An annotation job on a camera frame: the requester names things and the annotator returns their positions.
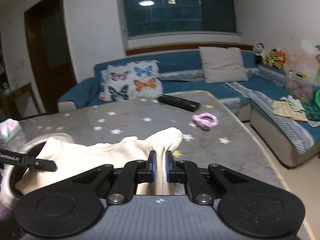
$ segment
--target butterfly print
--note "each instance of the butterfly print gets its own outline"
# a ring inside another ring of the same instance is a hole
[[[146,76],[150,77],[152,76],[152,66],[146,67],[145,70],[139,68],[139,67],[134,67],[134,71],[137,75],[137,77],[142,77],[143,74],[145,74]]]
[[[120,92],[117,92],[113,87],[108,86],[112,101],[117,101],[117,97],[121,96],[124,100],[128,100],[128,87],[125,85],[121,88]]]
[[[141,92],[142,89],[144,89],[145,87],[149,87],[149,88],[156,88],[156,79],[155,78],[151,78],[147,83],[143,83],[139,80],[135,80],[134,84],[136,86],[136,91],[137,92]]]
[[[111,75],[111,79],[113,81],[118,81],[118,80],[124,81],[128,78],[127,77],[128,73],[130,73],[130,71],[126,71],[123,74],[117,74],[117,73],[112,72],[112,73],[110,73],[110,75]]]

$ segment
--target black circular base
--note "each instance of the black circular base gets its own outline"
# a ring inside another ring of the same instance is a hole
[[[25,232],[56,238],[84,231],[97,221],[102,210],[101,201],[93,191],[48,195],[36,190],[20,199],[15,217]]]
[[[277,238],[299,230],[305,216],[302,202],[278,189],[271,193],[226,193],[218,212],[234,230],[253,237]]]

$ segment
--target pink scrunchie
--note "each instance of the pink scrunchie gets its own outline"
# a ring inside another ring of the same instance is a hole
[[[199,126],[202,130],[209,131],[211,127],[218,125],[218,118],[214,116],[213,114],[209,113],[203,113],[199,115],[193,115],[192,116],[193,121],[196,123],[197,126]]]

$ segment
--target folded cloth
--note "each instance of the folded cloth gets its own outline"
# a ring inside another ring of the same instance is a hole
[[[182,133],[176,128],[160,131],[145,140],[126,137],[116,144],[98,143],[89,147],[49,138],[37,158],[55,161],[57,171],[28,169],[16,188],[25,195],[104,164],[112,164],[116,169],[130,161],[147,160],[149,152],[154,150],[157,158],[156,181],[139,184],[137,194],[171,195],[174,188],[166,180],[164,154],[167,150],[174,152],[181,140]]]
[[[294,99],[291,95],[289,95],[287,98],[283,97],[281,100],[285,100],[289,103],[289,106],[292,111],[294,112],[305,112],[304,107],[302,106],[302,103],[299,99]]]
[[[320,108],[315,103],[303,102],[302,105],[310,121],[320,121]]]
[[[273,101],[272,105],[275,115],[288,117],[295,121],[308,122],[305,112],[295,112],[291,109],[289,102]]]

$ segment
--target cream sweater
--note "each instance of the cream sweater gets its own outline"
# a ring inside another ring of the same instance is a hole
[[[57,171],[28,169],[16,188],[25,195],[104,164],[122,168],[129,161],[147,160],[149,152],[154,150],[157,157],[156,182],[138,185],[137,194],[172,195],[173,186],[166,182],[164,153],[167,150],[174,152],[181,140],[182,133],[176,128],[160,131],[145,140],[126,137],[116,144],[98,143],[88,147],[49,138],[37,158],[55,161]]]

